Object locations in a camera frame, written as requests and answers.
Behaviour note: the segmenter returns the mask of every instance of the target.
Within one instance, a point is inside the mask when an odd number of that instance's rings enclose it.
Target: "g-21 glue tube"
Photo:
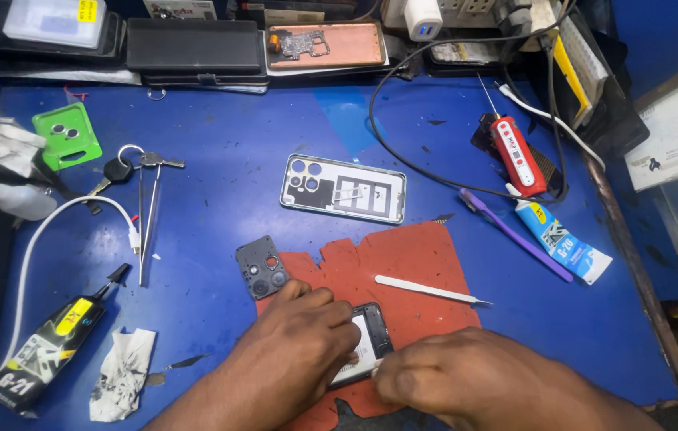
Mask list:
[[[511,184],[507,183],[506,189],[514,196],[521,196]],[[538,202],[517,200],[514,211],[533,232],[549,256],[578,275],[588,285],[597,281],[613,260],[571,235],[559,220]]]

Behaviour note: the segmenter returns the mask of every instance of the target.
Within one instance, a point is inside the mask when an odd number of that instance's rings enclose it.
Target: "black cable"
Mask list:
[[[379,90],[381,90],[382,86],[384,83],[387,82],[389,77],[391,77],[392,74],[398,71],[404,64],[408,63],[413,57],[421,54],[423,51],[430,49],[431,47],[437,46],[437,45],[442,45],[442,44],[458,44],[458,43],[482,43],[482,42],[506,42],[506,41],[514,41],[518,39],[524,39],[524,38],[531,38],[533,36],[537,36],[539,34],[544,34],[547,31],[551,30],[552,28],[557,27],[567,16],[573,11],[573,7],[575,6],[576,0],[571,0],[568,8],[565,10],[563,15],[560,15],[557,21],[554,22],[554,24],[551,24],[549,27],[546,28],[541,28],[539,30],[536,30],[535,32],[532,32],[527,35],[519,35],[519,36],[504,36],[502,38],[487,38],[487,39],[449,39],[449,40],[444,40],[444,41],[436,41],[436,42],[431,42],[429,44],[426,44],[425,46],[417,49],[416,51],[413,51],[412,54],[410,54],[408,57],[404,58],[399,64],[395,65],[389,73],[387,73],[383,78],[382,81],[379,83],[379,85],[376,86],[376,89],[373,91],[373,94],[371,95],[371,100],[368,103],[368,118],[371,122],[371,126],[373,128],[373,132],[376,134],[376,139],[382,144],[382,146],[389,151],[394,157],[396,157],[398,160],[401,162],[405,163],[408,167],[411,169],[428,176],[429,178],[432,178],[435,181],[443,182],[444,184],[448,184],[451,186],[457,186],[457,187],[463,187],[465,189],[469,190],[477,190],[478,192],[486,192],[490,193],[493,195],[497,196],[504,196],[512,199],[517,199],[517,200],[527,200],[527,201],[534,201],[534,202],[544,202],[544,203],[555,203],[555,202],[561,202],[564,200],[565,196],[567,195],[567,174],[565,171],[565,157],[563,155],[563,147],[562,143],[559,140],[559,129],[557,128],[557,122],[554,121],[554,112],[552,112],[552,124],[553,124],[553,129],[554,129],[554,136],[557,142],[557,151],[559,153],[559,164],[560,164],[560,171],[563,174],[563,189],[560,191],[559,196],[555,199],[544,199],[544,198],[529,198],[529,197],[523,197],[523,196],[513,196],[509,193],[503,193],[503,192],[497,192],[495,190],[489,190],[485,189],[483,187],[477,187],[477,186],[469,186],[468,184],[462,184],[457,181],[449,180],[447,178],[444,178],[440,175],[437,175],[433,172],[430,172],[413,162],[408,161],[407,159],[403,158],[398,152],[394,151],[389,144],[384,140],[382,137],[381,132],[379,132],[379,129],[376,127],[376,121],[373,119],[373,102],[376,100],[376,95],[379,93]],[[553,53],[549,53],[549,56],[551,57],[551,66],[554,64],[554,55]],[[553,81],[553,73],[554,70],[552,67],[549,69],[549,76],[550,76],[550,84]],[[553,85],[550,85],[550,106],[555,107],[556,103],[554,101],[554,88]]]

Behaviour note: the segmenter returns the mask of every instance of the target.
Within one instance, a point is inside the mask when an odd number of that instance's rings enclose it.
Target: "yellow label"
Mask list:
[[[536,214],[536,217],[538,217],[539,223],[546,223],[546,214],[544,213],[544,209],[541,208],[541,205],[531,202],[530,209],[533,210],[533,212]]]
[[[19,364],[17,363],[17,361],[15,361],[14,359],[8,360],[8,362],[6,363],[6,368],[9,368],[10,370],[21,370],[22,369],[22,367],[20,367]]]
[[[78,21],[95,22],[97,20],[97,0],[78,0]]]
[[[59,352],[60,359],[67,359],[75,354],[75,350],[63,350]]]
[[[70,331],[73,330],[75,324],[81,319],[81,316],[86,313],[91,307],[91,302],[81,298],[78,302],[73,305],[73,308],[67,312],[65,318],[57,325],[55,332],[57,335],[67,335],[70,334]]]

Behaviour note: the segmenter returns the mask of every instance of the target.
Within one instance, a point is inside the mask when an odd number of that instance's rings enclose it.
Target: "red handle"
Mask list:
[[[501,117],[490,125],[490,134],[496,144],[512,185],[523,196],[535,196],[546,191],[546,181],[533,156],[530,155],[520,129],[512,117]]]

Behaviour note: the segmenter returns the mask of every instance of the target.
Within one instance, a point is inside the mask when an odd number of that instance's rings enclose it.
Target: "debris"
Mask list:
[[[189,359],[181,360],[177,362],[176,364],[171,364],[170,366],[163,368],[164,370],[171,370],[173,368],[182,368],[182,367],[189,367],[190,365],[193,365],[195,362],[198,362],[200,359],[205,358],[209,356],[210,354],[200,354],[198,356],[194,356]]]

